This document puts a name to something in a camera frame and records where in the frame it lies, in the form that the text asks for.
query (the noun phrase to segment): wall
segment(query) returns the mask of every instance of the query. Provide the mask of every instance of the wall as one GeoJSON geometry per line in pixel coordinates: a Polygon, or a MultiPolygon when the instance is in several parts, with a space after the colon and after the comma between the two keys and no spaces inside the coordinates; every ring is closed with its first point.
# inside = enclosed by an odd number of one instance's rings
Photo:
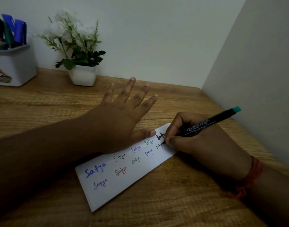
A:
{"type": "Polygon", "coordinates": [[[289,0],[246,0],[203,85],[289,166],[289,0]]]}
{"type": "MultiPolygon", "coordinates": [[[[245,0],[0,0],[0,14],[38,34],[64,8],[84,24],[100,21],[100,74],[201,87],[245,0]]],[[[34,39],[37,65],[60,56],[34,39]]]]}

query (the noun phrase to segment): bracelet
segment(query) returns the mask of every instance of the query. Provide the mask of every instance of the bracelet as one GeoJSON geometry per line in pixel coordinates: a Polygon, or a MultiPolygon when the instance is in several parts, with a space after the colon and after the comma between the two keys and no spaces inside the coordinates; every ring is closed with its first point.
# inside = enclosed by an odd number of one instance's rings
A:
{"type": "Polygon", "coordinates": [[[249,171],[249,173],[246,175],[244,179],[240,181],[240,186],[236,186],[236,191],[238,194],[231,194],[229,193],[230,198],[239,199],[246,196],[246,188],[250,187],[254,181],[260,177],[260,175],[263,172],[263,162],[261,162],[259,159],[256,159],[252,156],[252,167],[249,171]]]}

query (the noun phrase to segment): pen holder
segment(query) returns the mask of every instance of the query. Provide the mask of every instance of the pen holder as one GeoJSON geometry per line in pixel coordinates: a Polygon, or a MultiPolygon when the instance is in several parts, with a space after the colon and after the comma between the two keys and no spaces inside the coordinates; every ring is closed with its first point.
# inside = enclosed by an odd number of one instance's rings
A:
{"type": "Polygon", "coordinates": [[[0,85],[19,87],[37,75],[30,45],[0,50],[0,85]]]}

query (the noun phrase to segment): wood grain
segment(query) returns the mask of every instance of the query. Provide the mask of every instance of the wood grain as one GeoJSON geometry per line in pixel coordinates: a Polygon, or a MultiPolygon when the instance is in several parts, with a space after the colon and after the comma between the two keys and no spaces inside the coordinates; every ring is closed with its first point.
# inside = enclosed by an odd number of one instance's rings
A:
{"type": "MultiPolygon", "coordinates": [[[[67,72],[38,69],[22,87],[0,86],[0,137],[84,114],[111,83],[115,95],[126,79],[98,76],[93,87],[75,86],[67,72]]],[[[145,84],[137,81],[131,96],[145,84]]],[[[200,89],[150,83],[159,99],[138,128],[157,128],[179,111],[214,115],[222,108],[200,89]]],[[[282,171],[284,166],[233,119],[222,128],[246,151],[282,171]]],[[[195,160],[177,153],[96,212],[91,213],[74,166],[64,169],[0,219],[0,226],[264,226],[238,200],[229,199],[195,160]]]]}

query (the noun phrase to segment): hand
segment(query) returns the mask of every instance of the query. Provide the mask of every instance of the hand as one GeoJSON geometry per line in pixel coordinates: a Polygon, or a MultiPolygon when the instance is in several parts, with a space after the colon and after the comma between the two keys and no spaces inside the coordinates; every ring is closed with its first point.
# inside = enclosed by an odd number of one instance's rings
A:
{"type": "Polygon", "coordinates": [[[115,152],[156,135],[156,131],[150,128],[133,132],[139,120],[158,99],[158,95],[154,95],[141,104],[150,89],[150,85],[146,84],[140,92],[128,100],[135,81],[136,79],[132,77],[113,102],[115,84],[111,84],[98,107],[74,119],[75,127],[78,129],[76,133],[80,134],[84,145],[91,146],[92,151],[115,152]]]}
{"type": "Polygon", "coordinates": [[[192,155],[218,175],[243,179],[251,168],[252,158],[219,125],[207,127],[193,137],[175,136],[183,123],[193,126],[206,119],[204,115],[179,112],[166,130],[166,143],[192,155]]]}

